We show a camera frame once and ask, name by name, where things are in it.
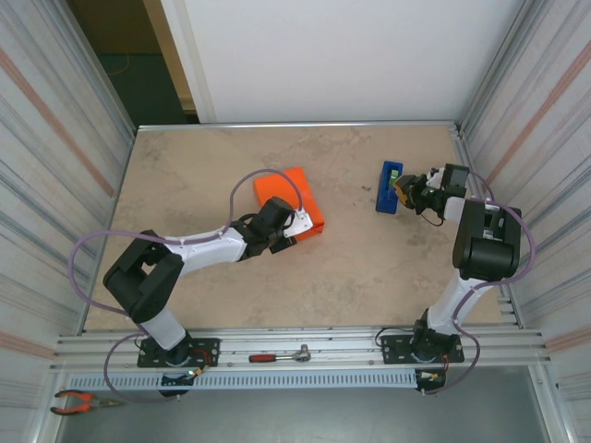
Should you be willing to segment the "orange wrapping paper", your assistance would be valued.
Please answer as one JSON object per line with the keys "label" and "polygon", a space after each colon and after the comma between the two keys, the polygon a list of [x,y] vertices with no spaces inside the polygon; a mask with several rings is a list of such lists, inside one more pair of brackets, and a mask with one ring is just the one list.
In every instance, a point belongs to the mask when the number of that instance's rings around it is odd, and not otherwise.
{"label": "orange wrapping paper", "polygon": [[310,215],[313,227],[295,236],[296,241],[321,234],[325,221],[304,170],[297,167],[285,170],[283,173],[291,179],[299,193],[296,193],[294,187],[282,175],[269,174],[256,178],[253,182],[253,191],[259,204],[263,205],[268,199],[278,197],[289,203],[294,210],[304,209]]}

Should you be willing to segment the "blue tape dispenser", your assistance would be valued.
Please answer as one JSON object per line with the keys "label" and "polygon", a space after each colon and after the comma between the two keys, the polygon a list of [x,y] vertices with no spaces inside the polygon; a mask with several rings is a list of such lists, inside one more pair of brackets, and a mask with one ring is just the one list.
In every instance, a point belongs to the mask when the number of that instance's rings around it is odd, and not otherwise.
{"label": "blue tape dispenser", "polygon": [[400,177],[403,173],[404,166],[399,162],[389,161],[382,164],[376,198],[375,210],[377,212],[395,214],[397,211],[398,197],[394,191],[394,186],[389,185],[390,172],[392,169],[397,170]]}

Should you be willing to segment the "aluminium table edge rail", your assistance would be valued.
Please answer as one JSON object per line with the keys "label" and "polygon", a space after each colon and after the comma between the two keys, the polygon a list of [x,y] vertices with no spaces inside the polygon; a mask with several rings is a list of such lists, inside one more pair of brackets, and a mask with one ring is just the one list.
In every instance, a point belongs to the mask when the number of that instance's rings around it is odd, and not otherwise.
{"label": "aluminium table edge rail", "polygon": [[198,125],[142,125],[140,132],[205,130],[205,129],[262,129],[262,128],[313,128],[313,127],[393,127],[393,126],[444,126],[451,134],[459,132],[459,126],[452,120],[379,120],[379,121],[343,121],[343,122],[267,122],[267,123],[230,123]]}

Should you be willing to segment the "red-handled ratchet wrench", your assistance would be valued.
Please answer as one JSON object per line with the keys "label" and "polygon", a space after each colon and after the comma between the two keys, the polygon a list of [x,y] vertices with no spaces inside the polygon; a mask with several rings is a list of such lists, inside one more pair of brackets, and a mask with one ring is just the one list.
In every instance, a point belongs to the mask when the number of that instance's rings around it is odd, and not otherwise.
{"label": "red-handled ratchet wrench", "polygon": [[300,349],[294,353],[262,353],[252,354],[248,357],[248,361],[251,364],[266,364],[278,361],[295,361],[298,363],[305,363],[308,362],[310,359],[311,354],[306,344],[302,344],[300,346]]}

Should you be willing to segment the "aluminium frame corner post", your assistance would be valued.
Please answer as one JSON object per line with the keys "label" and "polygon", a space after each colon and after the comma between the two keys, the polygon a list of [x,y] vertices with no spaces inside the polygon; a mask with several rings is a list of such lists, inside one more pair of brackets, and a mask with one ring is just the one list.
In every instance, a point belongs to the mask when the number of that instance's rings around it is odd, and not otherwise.
{"label": "aluminium frame corner post", "polygon": [[53,17],[59,21],[59,33],[65,39],[67,48],[73,51],[82,76],[89,81],[117,130],[134,139],[137,129],[66,0],[47,1],[47,5],[53,9]]}
{"label": "aluminium frame corner post", "polygon": [[521,40],[530,32],[539,11],[546,6],[547,2],[548,0],[521,1],[516,16],[503,37],[499,49],[494,54],[481,83],[470,103],[465,107],[463,116],[456,122],[459,138],[465,138],[476,124],[505,71],[517,56],[517,52],[522,46]]}

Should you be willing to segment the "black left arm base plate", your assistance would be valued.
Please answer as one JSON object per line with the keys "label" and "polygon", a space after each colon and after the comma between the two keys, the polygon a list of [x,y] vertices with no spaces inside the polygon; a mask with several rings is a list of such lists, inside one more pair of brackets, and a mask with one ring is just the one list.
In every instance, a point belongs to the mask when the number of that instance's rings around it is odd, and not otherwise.
{"label": "black left arm base plate", "polygon": [[217,366],[220,344],[219,339],[186,336],[174,348],[165,350],[148,338],[140,343],[137,364],[140,368]]}

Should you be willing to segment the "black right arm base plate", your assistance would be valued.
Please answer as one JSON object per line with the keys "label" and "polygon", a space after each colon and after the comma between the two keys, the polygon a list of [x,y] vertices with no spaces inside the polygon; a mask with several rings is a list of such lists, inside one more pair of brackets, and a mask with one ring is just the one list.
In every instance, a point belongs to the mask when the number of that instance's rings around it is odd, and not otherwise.
{"label": "black right arm base plate", "polygon": [[386,365],[442,364],[464,361],[463,345],[458,335],[427,334],[387,335],[380,337],[383,363]]}

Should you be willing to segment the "orange-handled pliers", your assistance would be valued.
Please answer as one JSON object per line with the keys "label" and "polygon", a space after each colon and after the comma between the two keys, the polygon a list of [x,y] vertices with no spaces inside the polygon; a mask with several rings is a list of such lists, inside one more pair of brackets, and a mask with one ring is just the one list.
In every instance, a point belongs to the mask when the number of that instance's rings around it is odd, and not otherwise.
{"label": "orange-handled pliers", "polygon": [[50,412],[58,416],[73,416],[78,414],[89,413],[95,409],[118,407],[125,405],[123,401],[100,398],[90,392],[75,389],[59,391],[54,395],[54,397],[56,399],[64,398],[74,399],[75,401],[77,401],[77,403],[72,407],[51,407]]}

